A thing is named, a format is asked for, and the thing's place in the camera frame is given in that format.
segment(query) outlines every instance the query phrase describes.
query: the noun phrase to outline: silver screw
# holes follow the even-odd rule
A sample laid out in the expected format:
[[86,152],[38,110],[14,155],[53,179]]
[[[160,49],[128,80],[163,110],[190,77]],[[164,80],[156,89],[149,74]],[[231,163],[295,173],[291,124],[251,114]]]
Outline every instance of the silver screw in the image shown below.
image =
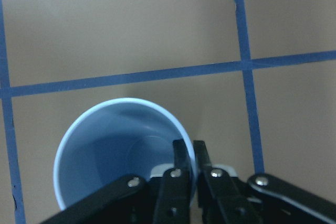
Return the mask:
[[140,184],[140,179],[138,177],[134,177],[133,179],[131,179],[130,181],[128,181],[127,185],[129,187],[135,187],[138,186]]
[[257,177],[256,178],[256,184],[259,186],[267,186],[268,185],[268,178],[266,177]]
[[223,171],[221,169],[215,168],[211,170],[211,176],[217,178],[217,177],[222,177]]
[[181,169],[175,169],[170,172],[170,176],[173,178],[178,178],[182,174]]

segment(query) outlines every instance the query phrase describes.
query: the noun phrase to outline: plastic cup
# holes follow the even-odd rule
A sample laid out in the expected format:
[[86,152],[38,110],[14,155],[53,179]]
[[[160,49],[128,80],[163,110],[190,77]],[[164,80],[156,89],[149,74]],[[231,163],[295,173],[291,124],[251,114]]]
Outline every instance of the plastic cup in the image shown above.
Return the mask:
[[57,149],[53,179],[59,208],[66,209],[123,175],[137,174],[149,180],[163,173],[160,167],[173,167],[172,142],[179,139],[184,140],[191,161],[193,196],[194,149],[175,116],[138,98],[93,106],[73,122]]

